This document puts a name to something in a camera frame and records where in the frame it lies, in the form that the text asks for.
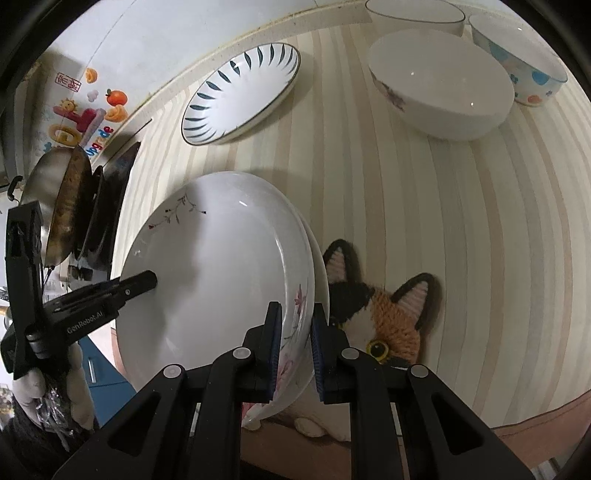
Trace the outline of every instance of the blue cabinet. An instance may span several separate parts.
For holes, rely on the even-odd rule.
[[[92,340],[84,337],[79,344],[84,353],[82,367],[95,403],[96,419],[103,426],[135,395],[135,390]]]

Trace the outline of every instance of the white bowl with floral print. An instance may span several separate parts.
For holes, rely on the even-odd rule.
[[[400,117],[447,140],[475,140],[501,124],[513,84],[481,48],[437,30],[401,30],[369,49],[375,86]]]

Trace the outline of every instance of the plush toy paw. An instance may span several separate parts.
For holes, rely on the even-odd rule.
[[[326,431],[320,425],[316,424],[312,420],[299,417],[294,420],[295,429],[302,435],[309,438],[319,438],[326,435]]]

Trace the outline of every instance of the plate with blue leaf pattern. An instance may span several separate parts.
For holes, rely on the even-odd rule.
[[[294,46],[268,43],[219,67],[199,86],[184,111],[184,140],[191,145],[225,142],[252,128],[289,94],[300,61]]]

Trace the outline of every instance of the pan handle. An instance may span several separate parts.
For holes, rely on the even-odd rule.
[[[22,180],[22,176],[17,175],[16,177],[14,177],[12,179],[12,182],[10,182],[10,185],[8,186],[8,191],[6,192],[6,196],[8,197],[8,200],[10,200],[11,202],[14,202],[14,200],[15,200],[14,189],[17,187],[17,183],[20,182],[21,180]]]

